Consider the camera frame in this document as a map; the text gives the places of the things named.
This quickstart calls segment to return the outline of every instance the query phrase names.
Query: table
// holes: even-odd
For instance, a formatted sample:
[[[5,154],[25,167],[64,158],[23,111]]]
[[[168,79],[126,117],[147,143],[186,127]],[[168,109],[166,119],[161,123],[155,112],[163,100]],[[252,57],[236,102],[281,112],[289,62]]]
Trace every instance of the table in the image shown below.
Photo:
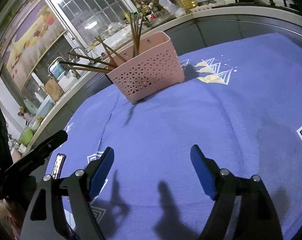
[[[110,146],[115,161],[91,203],[106,239],[196,239],[214,204],[190,161],[198,144],[235,176],[262,177],[284,239],[291,239],[302,225],[302,49],[272,33],[180,61],[186,82],[136,105],[114,85],[88,98],[47,173],[57,153],[67,155],[67,177]],[[66,199],[64,208],[69,214]],[[233,218],[238,208],[239,199]]]

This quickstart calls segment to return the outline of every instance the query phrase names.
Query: dish rack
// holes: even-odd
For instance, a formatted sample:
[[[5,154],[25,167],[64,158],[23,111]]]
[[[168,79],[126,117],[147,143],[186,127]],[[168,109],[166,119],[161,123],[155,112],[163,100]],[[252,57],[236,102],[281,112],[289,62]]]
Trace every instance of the dish rack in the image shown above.
[[[163,88],[182,83],[185,79],[178,55],[169,36],[157,32],[140,41],[139,55],[133,57],[133,45],[116,55],[119,67],[108,77],[133,104]]]

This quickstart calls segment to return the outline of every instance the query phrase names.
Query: metal screw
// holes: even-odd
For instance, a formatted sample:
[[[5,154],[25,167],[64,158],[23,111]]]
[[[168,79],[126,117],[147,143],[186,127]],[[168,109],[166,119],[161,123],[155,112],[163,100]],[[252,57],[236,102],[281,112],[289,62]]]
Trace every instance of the metal screw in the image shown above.
[[[261,177],[259,175],[253,175],[252,179],[254,181],[260,181],[261,180]]]
[[[48,181],[48,180],[50,180],[50,178],[51,178],[51,175],[47,174],[43,177],[43,180]]]
[[[84,170],[77,170],[76,172],[75,172],[75,175],[77,176],[77,177],[80,177],[80,176],[82,176],[84,174]]]
[[[221,173],[222,175],[224,175],[224,176],[227,176],[227,175],[230,174],[229,170],[227,170],[227,169],[221,169],[221,170],[220,170],[220,173]]]

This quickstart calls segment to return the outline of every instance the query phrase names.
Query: wall mural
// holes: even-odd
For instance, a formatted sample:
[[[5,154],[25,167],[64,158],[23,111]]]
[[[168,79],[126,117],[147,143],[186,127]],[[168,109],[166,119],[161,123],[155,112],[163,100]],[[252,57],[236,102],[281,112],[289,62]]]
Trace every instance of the wall mural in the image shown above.
[[[0,56],[21,90],[64,28],[44,0],[19,0],[0,30]]]

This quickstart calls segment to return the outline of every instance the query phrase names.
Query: chopsticks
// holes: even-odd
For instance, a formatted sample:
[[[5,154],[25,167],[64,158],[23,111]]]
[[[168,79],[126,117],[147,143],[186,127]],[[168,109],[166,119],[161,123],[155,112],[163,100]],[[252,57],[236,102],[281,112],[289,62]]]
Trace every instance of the chopsticks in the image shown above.
[[[99,41],[102,45],[103,45],[103,47],[104,47],[104,49],[109,49],[113,54],[115,54],[116,56],[118,56],[119,57],[119,59],[121,59],[123,62],[127,62],[127,60],[124,58],[124,57],[122,57],[119,53],[117,53],[114,49],[112,49],[110,46],[108,46],[107,44],[105,44],[104,43],[104,41],[102,40],[102,38],[99,36],[99,38],[97,38],[97,37],[95,37],[95,39],[97,40],[97,41]]]
[[[108,56],[109,56],[109,58],[110,58],[110,62],[111,62],[115,67],[117,67],[118,65],[115,63],[114,59],[112,58],[112,56],[111,56],[110,52],[108,51],[108,49],[107,49],[105,43],[102,41],[102,38],[99,36],[99,38],[95,37],[95,39],[96,39],[97,41],[99,41],[99,42],[102,44],[102,46],[104,47],[104,50],[106,51],[106,53],[108,54]]]
[[[139,55],[140,50],[140,39],[143,24],[143,17],[141,18],[141,25],[139,26],[139,15],[128,12],[130,17],[130,25],[133,39],[133,57]]]
[[[79,64],[79,63],[74,63],[74,62],[67,62],[67,61],[59,61],[60,64],[66,64],[66,65],[71,65],[71,66],[79,66],[82,68],[76,68],[76,67],[68,67],[66,66],[66,69],[75,69],[75,70],[88,70],[88,71],[93,71],[93,72],[101,72],[101,73],[110,73],[110,69],[105,69],[105,68],[100,68],[100,67],[93,67],[89,65],[84,65],[84,64]]]
[[[85,70],[85,71],[99,72],[99,73],[104,73],[104,74],[108,74],[111,72],[111,70],[109,70],[109,69],[100,70],[100,69],[94,69],[94,68],[88,68],[88,67],[65,67],[65,69],[66,70],[69,70],[69,69]]]
[[[68,54],[72,55],[72,56],[76,56],[76,57],[81,57],[81,58],[85,58],[85,59],[88,59],[88,60],[92,60],[92,61],[94,61],[96,63],[101,63],[101,64],[107,65],[109,67],[115,68],[115,65],[113,65],[111,63],[108,63],[108,62],[105,62],[105,61],[102,61],[102,60],[98,60],[96,58],[91,58],[91,57],[83,56],[83,55],[76,54],[76,53],[70,53],[70,52],[68,52]]]

